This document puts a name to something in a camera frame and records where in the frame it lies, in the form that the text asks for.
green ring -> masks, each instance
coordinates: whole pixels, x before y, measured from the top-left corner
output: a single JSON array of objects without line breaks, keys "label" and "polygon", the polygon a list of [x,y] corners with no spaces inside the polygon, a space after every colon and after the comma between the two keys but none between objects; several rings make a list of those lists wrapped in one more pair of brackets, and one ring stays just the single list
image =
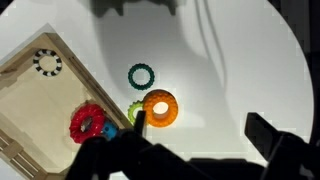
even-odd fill
[{"label": "green ring", "polygon": [[[146,70],[149,75],[150,75],[150,79],[149,81],[146,83],[146,84],[143,84],[143,85],[140,85],[140,84],[137,84],[134,80],[133,80],[133,74],[138,70],[138,69],[144,69]],[[134,66],[131,67],[131,69],[129,70],[128,72],[128,79],[129,79],[129,83],[131,84],[132,87],[134,87],[135,89],[137,90],[147,90],[149,89],[153,83],[154,83],[154,72],[153,70],[151,69],[150,66],[146,65],[146,64],[136,64]]]},{"label": "green ring", "polygon": [[128,118],[132,125],[136,122],[136,119],[133,117],[133,112],[139,107],[143,107],[143,102],[141,101],[134,102],[130,105],[128,109]]}]

white and black ring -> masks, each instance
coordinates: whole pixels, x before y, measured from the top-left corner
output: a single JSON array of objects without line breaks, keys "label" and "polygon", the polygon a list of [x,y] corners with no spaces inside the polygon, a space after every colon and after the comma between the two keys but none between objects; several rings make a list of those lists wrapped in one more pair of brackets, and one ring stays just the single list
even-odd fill
[{"label": "white and black ring", "polygon": [[[39,64],[39,61],[40,61],[41,56],[43,56],[43,55],[54,57],[54,59],[57,61],[57,67],[55,70],[45,71],[42,69],[42,67]],[[59,74],[59,72],[62,69],[62,61],[61,61],[60,57],[57,55],[57,53],[54,51],[51,51],[51,50],[47,50],[47,49],[41,49],[40,51],[36,52],[36,54],[34,55],[34,58],[33,58],[33,64],[36,67],[36,70],[38,72],[40,72],[44,76],[49,76],[49,77],[56,76],[57,74]]]}]

dark green ring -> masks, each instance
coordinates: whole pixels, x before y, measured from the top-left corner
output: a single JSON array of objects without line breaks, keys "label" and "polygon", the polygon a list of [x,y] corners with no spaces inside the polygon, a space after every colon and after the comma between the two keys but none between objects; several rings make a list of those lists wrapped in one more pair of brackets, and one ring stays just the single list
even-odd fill
[{"label": "dark green ring", "polygon": [[[150,79],[149,81],[146,83],[146,84],[143,84],[143,85],[140,85],[140,84],[137,84],[134,80],[133,80],[133,74],[138,70],[138,69],[144,69],[146,70],[149,75],[150,75]],[[129,83],[131,84],[132,87],[134,87],[135,89],[137,90],[147,90],[149,89],[153,83],[154,83],[154,72],[153,70],[151,69],[150,66],[146,65],[146,64],[136,64],[134,66],[131,67],[131,69],[129,70],[128,72],[128,79],[129,79]]]}]

textured ring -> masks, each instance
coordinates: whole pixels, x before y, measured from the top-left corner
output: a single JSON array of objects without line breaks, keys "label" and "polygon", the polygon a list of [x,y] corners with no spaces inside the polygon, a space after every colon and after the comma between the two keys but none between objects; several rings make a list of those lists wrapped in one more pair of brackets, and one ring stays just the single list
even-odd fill
[{"label": "textured ring", "polygon": [[[55,70],[45,71],[42,69],[42,67],[39,64],[39,61],[40,61],[41,56],[43,56],[43,55],[52,56],[55,58],[55,60],[57,62],[57,67]],[[57,74],[59,74],[59,72],[62,69],[62,61],[61,61],[60,57],[57,55],[57,53],[54,51],[51,51],[51,50],[46,50],[46,49],[41,49],[40,51],[36,52],[36,54],[33,57],[33,64],[38,72],[40,72],[44,76],[49,76],[49,77],[56,76]]]},{"label": "textured ring", "polygon": [[[142,84],[142,85],[141,84],[137,84],[133,80],[133,74],[139,69],[146,70],[150,75],[150,79],[146,84]],[[141,90],[141,91],[149,89],[154,83],[154,78],[155,78],[155,76],[154,76],[153,70],[151,69],[150,66],[148,66],[146,64],[136,64],[136,65],[132,66],[131,69],[128,72],[128,79],[129,79],[129,83],[131,84],[131,86],[134,87],[135,89]]]},{"label": "textured ring", "polygon": [[[156,118],[153,107],[164,102],[168,105],[168,111],[164,118]],[[178,103],[174,96],[165,90],[151,91],[144,98],[143,110],[146,111],[147,122],[154,127],[166,127],[174,122],[178,116]]]},{"label": "textured ring", "polygon": [[141,101],[134,102],[130,105],[128,109],[128,118],[131,124],[134,124],[136,122],[136,119],[133,117],[133,112],[140,107],[143,107],[143,103]]}]

wooden board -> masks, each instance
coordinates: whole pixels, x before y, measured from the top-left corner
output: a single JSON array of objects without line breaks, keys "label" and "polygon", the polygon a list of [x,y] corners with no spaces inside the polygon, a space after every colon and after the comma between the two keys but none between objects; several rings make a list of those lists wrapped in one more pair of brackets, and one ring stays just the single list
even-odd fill
[{"label": "wooden board", "polygon": [[[36,71],[32,59],[39,49],[54,50],[62,59],[62,71],[57,76],[46,77]],[[56,62],[45,56],[40,65],[52,70]],[[56,173],[55,176],[66,173],[64,170],[80,147],[69,136],[70,120],[85,102],[99,104],[120,128],[131,128],[120,109],[57,34],[41,35],[2,65],[0,74],[0,128],[6,134],[0,134],[0,138],[10,137],[11,144],[17,142],[15,146],[23,147],[24,157],[30,161],[24,162],[24,157],[17,153],[7,156],[19,170],[38,173],[32,176],[34,179],[44,178],[46,172]],[[4,142],[0,139],[2,149],[9,144]]]}]

